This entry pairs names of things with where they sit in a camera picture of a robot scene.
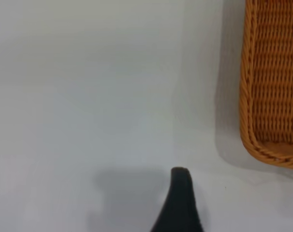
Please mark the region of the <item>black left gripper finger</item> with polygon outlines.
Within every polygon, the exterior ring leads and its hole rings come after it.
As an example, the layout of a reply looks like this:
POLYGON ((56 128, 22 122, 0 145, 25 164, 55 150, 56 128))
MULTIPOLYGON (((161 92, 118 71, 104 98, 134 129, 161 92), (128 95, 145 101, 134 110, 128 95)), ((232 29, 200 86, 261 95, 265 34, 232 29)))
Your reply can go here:
POLYGON ((188 169, 174 167, 168 194, 152 232, 203 232, 188 169))

